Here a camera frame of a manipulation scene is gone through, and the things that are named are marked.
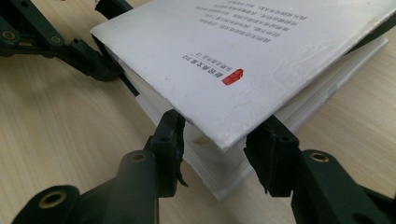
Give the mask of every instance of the light wood surface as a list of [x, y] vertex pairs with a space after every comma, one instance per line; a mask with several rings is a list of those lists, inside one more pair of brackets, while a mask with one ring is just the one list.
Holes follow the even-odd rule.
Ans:
[[[94, 46], [90, 30], [106, 20], [94, 0], [33, 2], [66, 43]], [[297, 136], [301, 149], [333, 154], [359, 184], [393, 197], [396, 30], [386, 37], [389, 44]], [[41, 56], [0, 57], [0, 104], [0, 223], [42, 189], [67, 184], [85, 192], [103, 183], [155, 130], [120, 81], [98, 82]], [[255, 175], [218, 203], [188, 164], [182, 172], [191, 186], [160, 200], [162, 223], [294, 223], [290, 199], [265, 195]]]

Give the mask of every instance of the white book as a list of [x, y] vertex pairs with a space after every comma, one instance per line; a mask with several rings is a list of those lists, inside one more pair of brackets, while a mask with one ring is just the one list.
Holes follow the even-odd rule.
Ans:
[[392, 0], [153, 0], [92, 33], [226, 150], [395, 8]]

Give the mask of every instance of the red logo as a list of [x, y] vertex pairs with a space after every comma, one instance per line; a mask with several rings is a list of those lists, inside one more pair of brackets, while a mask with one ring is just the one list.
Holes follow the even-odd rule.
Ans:
[[244, 75], [244, 70], [241, 68], [237, 69], [233, 73], [231, 73], [229, 76], [225, 77], [222, 82], [226, 86], [230, 86], [231, 84], [235, 83], [235, 81], [241, 79], [241, 77]]

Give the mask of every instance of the white paper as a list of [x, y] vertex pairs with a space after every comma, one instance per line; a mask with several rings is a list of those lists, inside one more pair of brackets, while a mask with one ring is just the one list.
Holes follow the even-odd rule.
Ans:
[[395, 8], [392, 0], [154, 0], [92, 33], [226, 148]]

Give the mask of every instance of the table surface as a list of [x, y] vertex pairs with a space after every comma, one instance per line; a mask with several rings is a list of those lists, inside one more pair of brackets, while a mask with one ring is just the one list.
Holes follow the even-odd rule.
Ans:
[[[94, 46], [106, 19], [95, 1], [35, 0], [66, 43]], [[138, 7], [146, 0], [130, 1]], [[388, 45], [297, 133], [301, 149], [333, 154], [359, 184], [396, 190], [396, 29]], [[42, 189], [85, 192], [113, 177], [121, 157], [142, 149], [155, 126], [120, 81], [99, 82], [58, 59], [0, 57], [0, 223], [10, 223]], [[186, 163], [189, 188], [160, 199], [162, 223], [294, 223], [290, 199], [264, 193], [255, 175], [217, 202]]]

